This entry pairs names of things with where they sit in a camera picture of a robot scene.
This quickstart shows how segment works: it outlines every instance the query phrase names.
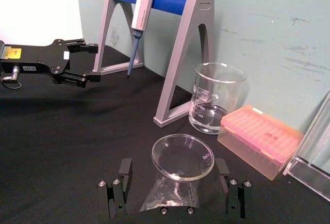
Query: screw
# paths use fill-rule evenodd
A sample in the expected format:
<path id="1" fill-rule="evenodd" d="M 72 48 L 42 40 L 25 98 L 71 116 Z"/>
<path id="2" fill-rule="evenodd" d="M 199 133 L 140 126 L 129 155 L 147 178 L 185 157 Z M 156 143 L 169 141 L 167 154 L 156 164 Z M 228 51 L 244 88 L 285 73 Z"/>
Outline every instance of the screw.
<path id="1" fill-rule="evenodd" d="M 192 207 L 187 208 L 187 212 L 189 215 L 192 215 L 193 213 L 195 213 L 195 210 Z"/>
<path id="2" fill-rule="evenodd" d="M 112 183 L 115 184 L 115 185 L 117 185 L 117 184 L 120 183 L 120 180 L 119 179 L 115 179 Z"/>
<path id="3" fill-rule="evenodd" d="M 236 185 L 236 184 L 237 184 L 237 181 L 236 181 L 235 179 L 231 179 L 229 182 L 230 182 L 232 185 Z"/>
<path id="4" fill-rule="evenodd" d="M 104 185 L 105 185 L 106 183 L 105 183 L 105 181 L 100 181 L 99 183 L 98 183 L 98 185 L 100 186 L 100 187 L 103 187 Z"/>
<path id="5" fill-rule="evenodd" d="M 165 215 L 165 214 L 167 214 L 168 209 L 167 209 L 166 207 L 162 207 L 162 208 L 160 209 L 160 212 L 161 212 L 163 215 Z"/>
<path id="6" fill-rule="evenodd" d="M 245 181 L 245 182 L 244 182 L 244 185 L 245 185 L 246 187 L 251 187 L 251 186 L 252 186 L 252 184 L 251 184 L 250 181 Z"/>

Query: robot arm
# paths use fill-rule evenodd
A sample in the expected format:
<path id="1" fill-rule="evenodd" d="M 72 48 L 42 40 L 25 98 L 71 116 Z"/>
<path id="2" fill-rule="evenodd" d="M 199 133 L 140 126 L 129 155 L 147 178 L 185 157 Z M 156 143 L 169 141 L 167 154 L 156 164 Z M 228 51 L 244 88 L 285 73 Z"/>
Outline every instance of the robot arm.
<path id="1" fill-rule="evenodd" d="M 4 44 L 0 41 L 0 79 L 2 84 L 18 83 L 20 73 L 47 74 L 54 84 L 86 87 L 86 82 L 100 82 L 99 72 L 70 71 L 70 54 L 98 53 L 97 44 L 86 44 L 84 39 L 64 41 L 56 39 L 48 46 Z"/>

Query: glass beaker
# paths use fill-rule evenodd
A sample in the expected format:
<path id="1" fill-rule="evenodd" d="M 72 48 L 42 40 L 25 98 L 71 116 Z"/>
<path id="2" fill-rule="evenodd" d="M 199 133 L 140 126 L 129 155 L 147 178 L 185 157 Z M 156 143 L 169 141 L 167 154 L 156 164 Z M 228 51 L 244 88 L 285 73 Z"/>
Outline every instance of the glass beaker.
<path id="1" fill-rule="evenodd" d="M 224 63 L 201 63 L 197 72 L 189 122 L 206 134 L 218 134 L 221 118 L 236 108 L 242 83 L 246 74 Z"/>
<path id="2" fill-rule="evenodd" d="M 153 145 L 152 161 L 157 168 L 156 183 L 140 211 L 160 206 L 200 206 L 207 194 L 201 189 L 205 187 L 201 180 L 215 163 L 208 145 L 191 135 L 168 135 Z"/>

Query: grey stand leg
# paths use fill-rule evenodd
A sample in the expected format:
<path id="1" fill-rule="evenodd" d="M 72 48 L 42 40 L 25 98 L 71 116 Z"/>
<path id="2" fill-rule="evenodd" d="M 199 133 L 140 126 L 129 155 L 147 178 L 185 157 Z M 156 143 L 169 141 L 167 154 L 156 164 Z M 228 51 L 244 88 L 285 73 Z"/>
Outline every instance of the grey stand leg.
<path id="1" fill-rule="evenodd" d="M 169 68 L 165 77 L 154 122 L 164 127 L 184 116 L 190 102 L 170 109 L 180 68 L 187 54 L 192 32 L 199 28 L 202 46 L 202 61 L 214 60 L 214 0 L 187 0 L 176 36 Z"/>
<path id="2" fill-rule="evenodd" d="M 117 4 L 120 4 L 120 6 L 123 8 L 123 11 L 124 11 L 124 14 L 126 17 L 126 21 L 127 21 L 127 25 L 129 27 L 132 42 L 134 40 L 134 37 L 132 35 L 132 28 L 131 28 L 131 23 L 132 23 L 132 19 L 133 19 L 133 11 L 131 8 L 131 4 L 123 3 L 123 2 L 119 3 L 114 0 L 105 0 L 104 8 L 103 8 L 103 17 L 102 17 L 102 22 L 101 22 L 100 39 L 99 39 L 99 43 L 98 43 L 100 46 L 100 51 L 98 54 L 96 54 L 94 68 L 93 68 L 94 72 L 101 72 L 101 75 L 116 73 L 116 72 L 120 72 L 120 71 L 124 71 L 124 70 L 128 69 L 128 62 L 117 64 L 117 65 L 111 65 L 111 66 L 107 66 L 107 67 L 102 67 L 104 47 L 105 47 L 105 42 L 106 42 L 106 38 L 107 38 L 107 34 L 108 34 L 108 29 L 109 29 L 112 15 L 113 15 L 113 11 Z M 142 66 L 143 66 L 143 60 L 141 58 L 140 50 L 138 49 L 138 52 L 137 52 L 135 60 L 134 60 L 133 68 L 142 67 Z"/>

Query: yellow label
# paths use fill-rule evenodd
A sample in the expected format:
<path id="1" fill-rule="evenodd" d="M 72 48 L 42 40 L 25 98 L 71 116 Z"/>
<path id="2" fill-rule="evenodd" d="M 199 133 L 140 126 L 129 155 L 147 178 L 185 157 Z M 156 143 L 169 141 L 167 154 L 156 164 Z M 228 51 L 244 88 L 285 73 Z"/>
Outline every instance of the yellow label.
<path id="1" fill-rule="evenodd" d="M 8 59 L 21 59 L 22 49 L 13 49 L 11 48 Z"/>

